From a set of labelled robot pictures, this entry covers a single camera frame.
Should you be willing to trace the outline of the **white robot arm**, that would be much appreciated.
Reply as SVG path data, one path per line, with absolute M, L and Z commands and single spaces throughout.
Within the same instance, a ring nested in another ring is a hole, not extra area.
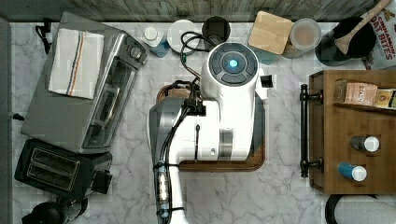
M 246 45 L 226 42 L 210 50 L 200 81 L 179 81 L 186 99 L 166 97 L 147 117 L 158 224 L 188 224 L 179 180 L 183 161 L 244 161 L 263 140 L 259 75 Z

